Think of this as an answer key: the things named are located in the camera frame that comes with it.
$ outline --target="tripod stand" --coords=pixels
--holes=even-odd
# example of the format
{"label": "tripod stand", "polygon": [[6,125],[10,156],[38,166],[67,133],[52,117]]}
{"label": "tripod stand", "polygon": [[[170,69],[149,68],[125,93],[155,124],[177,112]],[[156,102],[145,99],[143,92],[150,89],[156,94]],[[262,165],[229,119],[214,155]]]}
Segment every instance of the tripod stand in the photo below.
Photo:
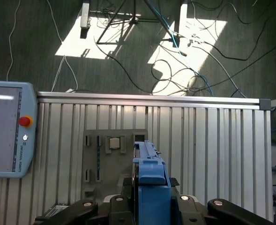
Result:
{"label": "tripod stand", "polygon": [[136,0],[134,0],[133,3],[133,17],[130,19],[130,21],[123,21],[123,20],[119,20],[119,21],[114,21],[115,17],[118,15],[119,11],[121,10],[121,8],[123,7],[123,5],[125,4],[127,0],[124,0],[122,2],[122,4],[120,5],[120,7],[117,9],[117,11],[114,13],[114,15],[110,18],[107,26],[105,27],[104,31],[102,32],[102,34],[100,35],[100,37],[97,40],[97,44],[105,44],[100,42],[101,38],[104,36],[105,32],[109,29],[110,26],[115,25],[115,24],[122,24],[122,23],[130,23],[132,24],[137,24],[140,22],[145,22],[145,23],[156,23],[156,22],[160,22],[161,25],[163,26],[163,28],[166,30],[166,32],[169,34],[169,36],[171,37],[171,39],[173,39],[176,43],[177,46],[179,45],[179,37],[178,36],[173,36],[173,34],[171,34],[169,27],[166,25],[166,23],[163,21],[163,17],[161,15],[158,15],[158,13],[155,11],[155,9],[152,7],[152,5],[149,3],[149,0],[144,0],[145,4],[148,6],[148,8],[151,10],[151,12],[156,16],[157,21],[154,21],[152,19],[138,19],[136,17]]}

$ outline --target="red emergency stop button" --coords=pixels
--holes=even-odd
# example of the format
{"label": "red emergency stop button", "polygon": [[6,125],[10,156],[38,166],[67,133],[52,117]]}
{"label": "red emergency stop button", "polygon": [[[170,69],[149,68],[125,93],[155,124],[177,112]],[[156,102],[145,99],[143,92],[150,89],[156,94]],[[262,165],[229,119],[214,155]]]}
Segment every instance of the red emergency stop button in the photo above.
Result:
{"label": "red emergency stop button", "polygon": [[30,116],[22,116],[19,119],[19,125],[22,127],[30,127],[32,124],[32,119]]}

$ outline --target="aluminum panel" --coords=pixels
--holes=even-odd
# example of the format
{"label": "aluminum panel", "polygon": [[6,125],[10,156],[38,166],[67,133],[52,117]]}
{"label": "aluminum panel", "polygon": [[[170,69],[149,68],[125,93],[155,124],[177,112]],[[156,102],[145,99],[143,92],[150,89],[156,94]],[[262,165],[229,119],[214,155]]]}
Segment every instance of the aluminum panel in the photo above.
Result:
{"label": "aluminum panel", "polygon": [[273,220],[270,112],[258,99],[39,93],[27,175],[0,179],[0,225],[29,225],[81,198],[83,131],[147,128],[179,191],[222,197]]}

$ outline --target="bolt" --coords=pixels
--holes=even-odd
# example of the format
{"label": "bolt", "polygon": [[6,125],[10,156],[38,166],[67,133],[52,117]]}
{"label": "bolt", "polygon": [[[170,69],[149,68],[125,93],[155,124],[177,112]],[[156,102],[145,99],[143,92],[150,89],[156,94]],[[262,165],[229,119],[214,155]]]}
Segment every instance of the bolt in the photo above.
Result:
{"label": "bolt", "polygon": [[87,203],[84,204],[84,206],[86,206],[86,207],[89,207],[91,205],[92,205],[92,203],[90,203],[90,202],[87,202]]}
{"label": "bolt", "polygon": [[180,198],[181,198],[181,200],[184,200],[184,201],[189,200],[189,197],[186,196],[186,195],[183,195],[183,196],[181,196]]}
{"label": "bolt", "polygon": [[218,206],[223,205],[222,201],[218,201],[218,200],[214,201],[214,204],[215,204],[215,205],[218,205]]}

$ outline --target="corrugated metal wall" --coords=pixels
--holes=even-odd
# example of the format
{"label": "corrugated metal wall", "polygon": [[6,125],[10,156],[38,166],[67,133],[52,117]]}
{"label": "corrugated metal wall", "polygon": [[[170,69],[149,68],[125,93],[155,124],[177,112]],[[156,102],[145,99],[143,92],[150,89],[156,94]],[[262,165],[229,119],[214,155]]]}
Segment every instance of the corrugated metal wall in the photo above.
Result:
{"label": "corrugated metal wall", "polygon": [[31,224],[81,198],[84,129],[148,129],[169,175],[201,203],[224,198],[273,220],[270,113],[259,110],[39,104],[37,150],[23,179],[0,178],[0,225]]}

